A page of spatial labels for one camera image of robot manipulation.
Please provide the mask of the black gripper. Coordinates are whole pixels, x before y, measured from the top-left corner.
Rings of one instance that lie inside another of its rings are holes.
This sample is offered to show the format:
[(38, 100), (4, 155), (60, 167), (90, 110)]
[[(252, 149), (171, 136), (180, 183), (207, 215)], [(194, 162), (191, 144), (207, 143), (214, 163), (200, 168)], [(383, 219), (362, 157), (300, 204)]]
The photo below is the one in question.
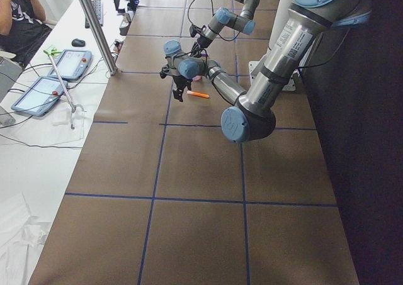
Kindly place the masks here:
[(201, 58), (202, 53), (207, 54), (206, 49), (208, 46), (209, 46), (209, 39), (198, 38), (191, 48), (190, 57)]
[(174, 83), (176, 85), (176, 89), (173, 89), (173, 97), (177, 99), (179, 102), (183, 102), (183, 93), (184, 90), (191, 90), (191, 79), (187, 79), (183, 76), (173, 76)]

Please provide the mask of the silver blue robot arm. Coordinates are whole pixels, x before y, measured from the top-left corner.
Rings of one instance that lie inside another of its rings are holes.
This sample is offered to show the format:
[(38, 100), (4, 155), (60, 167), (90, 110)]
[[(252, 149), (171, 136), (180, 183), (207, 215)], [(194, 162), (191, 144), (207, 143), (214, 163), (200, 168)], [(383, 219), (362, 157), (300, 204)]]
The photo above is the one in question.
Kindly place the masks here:
[(173, 96), (177, 100), (182, 100), (184, 90), (196, 76), (206, 77), (230, 103), (220, 119), (223, 134), (232, 142), (243, 143), (273, 132), (276, 118), (271, 107), (317, 36), (331, 28), (366, 22), (372, 0), (291, 0), (287, 22), (270, 51), (259, 61), (249, 89), (233, 81), (216, 61), (202, 56), (225, 27), (245, 34), (253, 32), (259, 0), (235, 1), (243, 5), (240, 14), (220, 8), (208, 25), (191, 28), (195, 43), (190, 52), (182, 51), (177, 40), (165, 43), (167, 63), (160, 76), (173, 78)]

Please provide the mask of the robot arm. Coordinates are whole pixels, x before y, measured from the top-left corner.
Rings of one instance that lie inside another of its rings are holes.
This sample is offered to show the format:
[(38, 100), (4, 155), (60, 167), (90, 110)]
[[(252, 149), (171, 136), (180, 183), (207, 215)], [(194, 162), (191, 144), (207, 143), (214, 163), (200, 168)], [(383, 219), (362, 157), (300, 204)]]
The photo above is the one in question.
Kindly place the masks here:
[(199, 35), (190, 52), (192, 57), (200, 58), (202, 51), (210, 46), (225, 27), (246, 35), (250, 35), (254, 31), (256, 26), (253, 21), (254, 12), (258, 7), (260, 0), (234, 1), (243, 4), (240, 14), (235, 14), (227, 8), (218, 8), (215, 13), (212, 13), (212, 19), (207, 25), (198, 27), (191, 23), (191, 37)]

